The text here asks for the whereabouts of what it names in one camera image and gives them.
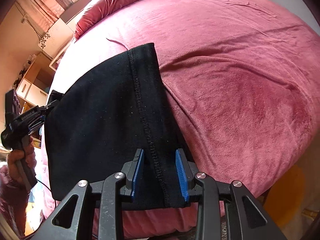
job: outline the blue gripper pad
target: blue gripper pad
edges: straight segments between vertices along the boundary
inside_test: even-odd
[[[184,200],[188,202],[189,200],[188,181],[187,181],[187,176],[184,171],[182,160],[179,154],[179,150],[176,150],[176,168],[177,168],[177,173],[179,177],[181,194],[184,197]]]
[[[136,192],[136,182],[141,178],[142,175],[142,166],[141,164],[144,163],[144,151],[141,150],[140,156],[139,156],[139,160],[138,160],[138,164],[136,167],[136,170],[134,172],[134,176],[133,176],[133,180],[132,180],[132,193],[131,193],[131,197],[132,199],[134,198],[134,193]]]

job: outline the human hand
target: human hand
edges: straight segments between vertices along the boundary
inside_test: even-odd
[[[31,136],[29,137],[28,146],[24,147],[24,152],[20,150],[13,150],[7,155],[9,176],[11,177],[11,179],[14,179],[16,182],[22,185],[24,185],[23,179],[15,162],[23,159],[24,157],[26,157],[26,163],[30,168],[34,168],[36,166],[36,154],[35,148],[33,146],[33,138]]]

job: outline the black fabric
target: black fabric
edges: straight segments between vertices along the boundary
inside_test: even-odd
[[[145,151],[135,201],[124,210],[183,207],[175,151],[190,151],[171,113],[154,44],[130,49],[79,78],[45,120],[52,196],[104,180]]]
[[[48,104],[52,103],[54,100],[60,101],[64,94],[57,92],[56,90],[52,90],[49,96]]]

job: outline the flower pattern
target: flower pattern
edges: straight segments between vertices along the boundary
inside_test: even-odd
[[[46,33],[46,34],[43,36],[43,38],[42,38],[41,41],[40,41],[40,43],[41,43],[40,47],[41,47],[42,49],[45,47],[45,42],[46,42],[47,39],[50,38],[50,37],[51,37],[51,36],[50,36],[48,33]]]

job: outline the cable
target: cable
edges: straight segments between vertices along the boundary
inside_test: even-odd
[[[16,8],[18,9],[18,11],[21,13],[21,15],[23,16],[23,18],[27,21],[27,23],[28,23],[28,24],[33,28],[33,30],[36,32],[39,41],[41,41],[41,39],[42,39],[41,34],[39,34],[39,33],[37,32],[37,30],[33,27],[33,25],[29,22],[29,20],[26,19],[26,13],[25,13],[24,11],[23,11],[23,13],[20,11],[19,7],[17,6],[17,2],[15,2],[14,5],[15,5]]]
[[[37,179],[37,181],[40,182],[43,186],[45,186],[51,192],[51,190],[46,184],[44,184],[42,181],[39,181],[39,179]],[[54,200],[54,209],[56,209],[56,207],[57,207],[57,202]]]

